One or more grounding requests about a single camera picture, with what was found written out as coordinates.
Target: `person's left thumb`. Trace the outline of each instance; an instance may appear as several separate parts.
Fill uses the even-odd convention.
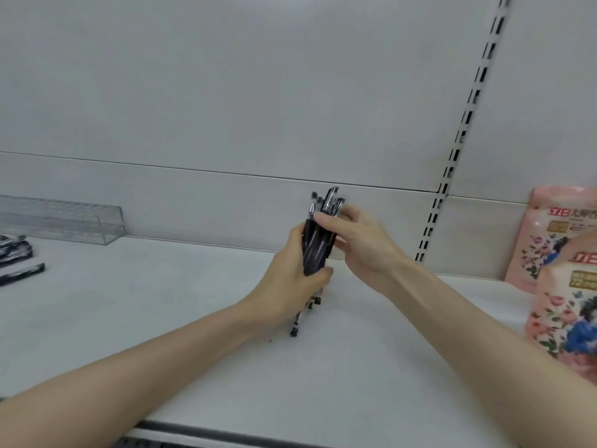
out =
[[[305,278],[307,286],[311,294],[320,290],[330,282],[330,278],[334,274],[334,270],[331,267],[324,267],[323,269],[315,272]]]

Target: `pink pouch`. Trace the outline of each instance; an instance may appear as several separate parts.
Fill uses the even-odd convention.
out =
[[[597,189],[540,186],[526,208],[506,282],[534,293],[543,266],[552,263],[566,243],[597,228]]]
[[[525,331],[597,385],[597,230],[568,242],[543,268]]]

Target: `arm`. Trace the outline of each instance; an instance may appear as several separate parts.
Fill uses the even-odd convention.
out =
[[[302,225],[239,303],[0,404],[5,448],[104,448],[259,331],[293,317],[330,280],[303,275]]]
[[[338,233],[353,273],[384,294],[524,448],[597,443],[597,388],[481,311],[393,243],[354,206],[345,219],[316,213]]]

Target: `pink package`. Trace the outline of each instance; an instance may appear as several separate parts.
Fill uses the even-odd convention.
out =
[[[597,230],[568,242],[539,275],[526,335],[597,385]]]
[[[597,189],[541,186],[533,190],[518,233],[506,282],[534,293],[543,266],[566,243],[597,228]]]

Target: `pile of pens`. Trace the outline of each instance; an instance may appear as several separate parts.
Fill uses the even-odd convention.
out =
[[[5,236],[0,234],[0,268],[30,259],[34,249],[26,240],[26,236]],[[45,263],[22,269],[6,275],[0,275],[0,286],[36,275],[45,271]]]
[[[311,194],[313,201],[309,208],[309,218],[307,218],[303,229],[303,272],[307,276],[313,275],[325,266],[325,260],[330,255],[336,241],[336,234],[315,223],[313,215],[318,211],[332,217],[340,215],[345,199],[337,198],[337,193],[338,187],[332,187],[328,190],[325,198],[318,196],[316,192]],[[297,313],[290,336],[296,337],[299,334],[299,324],[304,311],[313,308],[313,304],[321,304],[321,290],[309,299],[303,311]]]

